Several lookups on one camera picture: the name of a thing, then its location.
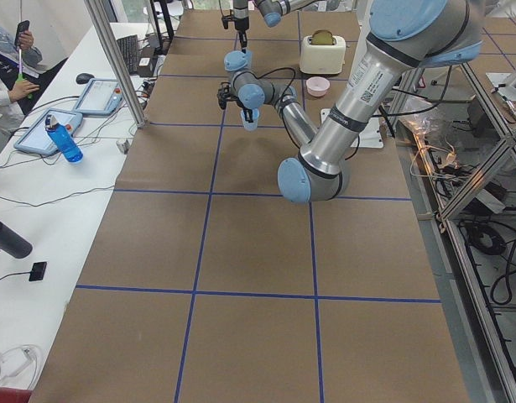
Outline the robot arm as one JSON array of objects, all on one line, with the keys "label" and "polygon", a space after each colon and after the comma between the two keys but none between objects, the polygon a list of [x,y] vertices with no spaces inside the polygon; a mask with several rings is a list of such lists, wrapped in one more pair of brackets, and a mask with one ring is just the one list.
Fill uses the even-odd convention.
[{"label": "robot arm", "polygon": [[[253,1],[254,6],[263,16],[263,20],[268,27],[274,27],[279,24],[281,18],[293,11],[302,9],[314,3],[313,0],[259,0]],[[229,23],[233,23],[237,31],[237,37],[240,43],[241,51],[247,52],[249,30],[249,1],[234,0],[232,9],[228,14],[222,14],[222,25],[224,29],[228,29]]]},{"label": "robot arm", "polygon": [[217,93],[219,106],[235,102],[247,130],[257,125],[263,104],[274,107],[299,147],[279,165],[281,194],[295,203],[330,200],[347,187],[348,149],[401,75],[475,59],[485,15],[484,1],[373,2],[366,53],[321,126],[311,122],[290,86],[257,78],[251,56],[239,50],[224,57],[229,80]]}]

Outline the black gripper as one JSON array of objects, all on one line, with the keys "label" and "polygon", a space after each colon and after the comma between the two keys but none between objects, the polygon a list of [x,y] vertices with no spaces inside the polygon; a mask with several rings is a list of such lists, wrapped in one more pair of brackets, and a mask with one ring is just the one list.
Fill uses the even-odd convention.
[{"label": "black gripper", "polygon": [[227,15],[221,17],[222,26],[228,29],[229,23],[234,23],[235,29],[238,31],[238,38],[243,53],[247,52],[248,38],[246,31],[249,29],[249,14],[247,9],[235,9]]},{"label": "black gripper", "polygon": [[[218,106],[221,110],[226,110],[227,104],[229,102],[235,102],[239,107],[241,106],[241,101],[239,100],[238,96],[233,93],[232,87],[227,81],[223,81],[220,84],[220,87],[216,93],[216,98]],[[243,108],[241,111],[241,116],[243,122],[254,122],[253,109]]]}]

